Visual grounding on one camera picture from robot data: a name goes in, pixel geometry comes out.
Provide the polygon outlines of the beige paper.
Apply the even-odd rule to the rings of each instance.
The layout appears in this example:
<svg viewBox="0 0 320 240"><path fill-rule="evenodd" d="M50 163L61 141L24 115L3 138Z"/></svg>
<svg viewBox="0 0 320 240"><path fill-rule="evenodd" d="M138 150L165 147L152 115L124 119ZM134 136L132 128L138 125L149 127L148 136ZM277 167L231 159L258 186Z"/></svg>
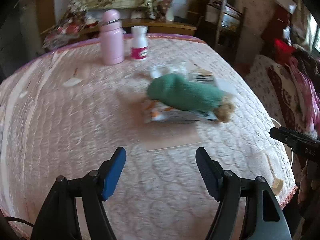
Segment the beige paper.
<svg viewBox="0 0 320 240"><path fill-rule="evenodd" d="M222 104L214 109L214 114L219 122L229 122L231 119L231 114L234 112L235 106L230 101L224 101Z"/></svg>

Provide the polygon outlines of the white orange snack packet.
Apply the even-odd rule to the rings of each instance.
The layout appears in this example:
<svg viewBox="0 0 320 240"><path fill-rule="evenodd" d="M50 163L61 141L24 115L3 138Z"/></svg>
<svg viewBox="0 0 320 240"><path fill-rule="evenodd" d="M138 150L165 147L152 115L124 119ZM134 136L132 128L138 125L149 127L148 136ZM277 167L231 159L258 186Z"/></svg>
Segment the white orange snack packet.
<svg viewBox="0 0 320 240"><path fill-rule="evenodd" d="M216 122L218 120L213 112L182 111L159 101L145 100L141 106L145 122L191 124L196 121Z"/></svg>

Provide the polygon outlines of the green cloth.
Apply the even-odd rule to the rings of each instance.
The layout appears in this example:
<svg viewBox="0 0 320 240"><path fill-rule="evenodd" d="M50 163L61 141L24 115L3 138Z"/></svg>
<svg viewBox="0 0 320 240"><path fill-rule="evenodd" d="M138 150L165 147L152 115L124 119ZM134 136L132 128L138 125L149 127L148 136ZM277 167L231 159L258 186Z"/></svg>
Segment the green cloth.
<svg viewBox="0 0 320 240"><path fill-rule="evenodd" d="M147 96L182 111L208 112L221 105L225 94L217 87L188 81L180 74L166 74L149 84Z"/></svg>

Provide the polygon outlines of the green white medicine box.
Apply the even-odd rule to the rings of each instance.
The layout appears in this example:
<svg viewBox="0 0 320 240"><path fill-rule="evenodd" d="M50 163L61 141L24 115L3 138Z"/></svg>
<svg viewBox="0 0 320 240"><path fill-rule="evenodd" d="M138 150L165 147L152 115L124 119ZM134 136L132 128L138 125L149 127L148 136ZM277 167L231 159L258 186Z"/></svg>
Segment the green white medicine box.
<svg viewBox="0 0 320 240"><path fill-rule="evenodd" d="M188 76L189 80L191 81L205 83L217 87L219 90L226 93L230 98L237 95L237 91L233 85L223 79L215 77L214 74L208 70L195 68L189 72Z"/></svg>

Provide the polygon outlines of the pile of pink clothes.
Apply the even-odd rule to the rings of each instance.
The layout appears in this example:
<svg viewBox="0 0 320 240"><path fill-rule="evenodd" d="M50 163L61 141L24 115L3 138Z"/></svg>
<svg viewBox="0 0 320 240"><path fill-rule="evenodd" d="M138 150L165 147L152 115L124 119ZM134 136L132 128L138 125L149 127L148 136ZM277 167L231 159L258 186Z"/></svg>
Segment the pile of pink clothes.
<svg viewBox="0 0 320 240"><path fill-rule="evenodd" d="M319 137L319 59L298 48L289 58L289 70L298 93L304 131Z"/></svg>

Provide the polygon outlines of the floral sofa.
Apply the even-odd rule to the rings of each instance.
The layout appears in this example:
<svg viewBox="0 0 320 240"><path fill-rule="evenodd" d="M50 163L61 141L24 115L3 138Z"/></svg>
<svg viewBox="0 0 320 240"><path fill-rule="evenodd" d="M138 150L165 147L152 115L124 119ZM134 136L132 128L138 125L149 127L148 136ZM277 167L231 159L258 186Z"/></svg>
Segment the floral sofa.
<svg viewBox="0 0 320 240"><path fill-rule="evenodd" d="M303 121L297 89L284 66L264 55L256 55L245 81L259 98L270 117L282 126L316 138Z"/></svg>

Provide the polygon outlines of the wooden chair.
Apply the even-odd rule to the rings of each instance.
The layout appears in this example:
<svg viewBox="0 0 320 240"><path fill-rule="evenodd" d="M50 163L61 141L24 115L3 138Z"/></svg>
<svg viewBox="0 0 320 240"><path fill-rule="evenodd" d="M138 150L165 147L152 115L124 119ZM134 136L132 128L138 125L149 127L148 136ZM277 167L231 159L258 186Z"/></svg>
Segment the wooden chair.
<svg viewBox="0 0 320 240"><path fill-rule="evenodd" d="M247 8L241 11L227 0L201 0L196 36L224 57L234 58Z"/></svg>

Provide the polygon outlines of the crumpled white tissue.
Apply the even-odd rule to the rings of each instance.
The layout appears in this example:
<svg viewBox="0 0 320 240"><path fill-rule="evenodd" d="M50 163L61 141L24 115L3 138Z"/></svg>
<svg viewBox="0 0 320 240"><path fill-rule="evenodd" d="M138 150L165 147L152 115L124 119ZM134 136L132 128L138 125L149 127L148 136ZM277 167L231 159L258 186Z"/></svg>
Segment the crumpled white tissue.
<svg viewBox="0 0 320 240"><path fill-rule="evenodd" d="M184 62L159 64L149 68L149 75L152 79L156 79L167 74L180 74L183 76L188 76L189 70L187 70L185 67Z"/></svg>

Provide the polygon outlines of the pink water bottle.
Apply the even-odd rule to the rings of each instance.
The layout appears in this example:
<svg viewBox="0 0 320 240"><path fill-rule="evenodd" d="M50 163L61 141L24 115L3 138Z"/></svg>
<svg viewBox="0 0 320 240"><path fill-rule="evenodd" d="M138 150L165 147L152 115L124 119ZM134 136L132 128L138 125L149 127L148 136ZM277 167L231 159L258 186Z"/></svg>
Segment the pink water bottle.
<svg viewBox="0 0 320 240"><path fill-rule="evenodd" d="M119 11L110 9L103 13L100 22L100 44L105 65L124 61L124 34Z"/></svg>

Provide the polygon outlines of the white pill bottle pink label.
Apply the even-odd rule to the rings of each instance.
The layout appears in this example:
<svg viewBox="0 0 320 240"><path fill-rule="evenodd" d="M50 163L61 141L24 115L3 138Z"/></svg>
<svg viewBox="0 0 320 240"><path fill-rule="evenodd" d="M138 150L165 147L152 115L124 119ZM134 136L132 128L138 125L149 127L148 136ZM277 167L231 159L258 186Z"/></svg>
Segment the white pill bottle pink label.
<svg viewBox="0 0 320 240"><path fill-rule="evenodd" d="M131 57L134 60L144 60L148 55L148 27L145 25L138 25L131 28L132 47Z"/></svg>

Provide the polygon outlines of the wooden cabinet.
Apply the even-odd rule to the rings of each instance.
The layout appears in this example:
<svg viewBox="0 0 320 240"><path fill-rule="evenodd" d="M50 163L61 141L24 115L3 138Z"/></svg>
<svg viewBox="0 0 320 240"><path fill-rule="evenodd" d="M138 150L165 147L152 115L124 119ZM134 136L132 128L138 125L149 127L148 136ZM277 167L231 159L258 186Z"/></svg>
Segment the wooden cabinet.
<svg viewBox="0 0 320 240"><path fill-rule="evenodd" d="M131 28L138 25L148 27L149 33L179 34L194 36L197 28L192 24L174 21L154 21L149 19L123 19L122 27Z"/></svg>

